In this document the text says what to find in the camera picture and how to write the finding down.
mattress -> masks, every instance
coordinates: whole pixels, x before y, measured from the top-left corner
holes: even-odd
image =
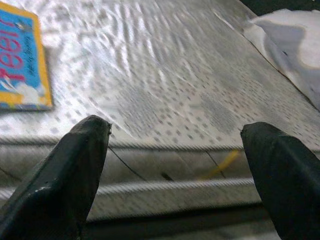
[[[92,114],[113,126],[90,220],[259,202],[244,124],[320,150],[320,113],[242,36],[255,15],[239,1],[4,2],[39,16],[54,110],[1,112],[2,203]]]

white mattress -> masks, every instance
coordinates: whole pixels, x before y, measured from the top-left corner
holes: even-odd
[[[91,114],[113,123],[91,220],[259,202],[243,152],[199,180],[242,149],[247,123],[320,150],[320,113],[241,35],[255,15],[239,1],[5,2],[40,18],[54,110],[1,112],[2,204]]]

patterned mattress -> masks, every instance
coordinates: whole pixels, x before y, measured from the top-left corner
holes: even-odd
[[[247,123],[320,150],[320,113],[242,36],[255,15],[239,1],[4,2],[39,16],[54,110],[0,113],[2,203],[92,114],[113,127],[90,219],[258,202]],[[200,180],[233,149],[232,166]]]

yellow string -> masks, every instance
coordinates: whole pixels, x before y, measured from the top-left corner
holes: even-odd
[[[234,160],[237,159],[238,156],[239,156],[239,150],[233,150],[228,154],[228,156],[226,156],[226,158],[216,168],[211,170],[211,172],[209,172],[207,175],[200,177],[199,180],[211,179],[214,175],[226,169]]]

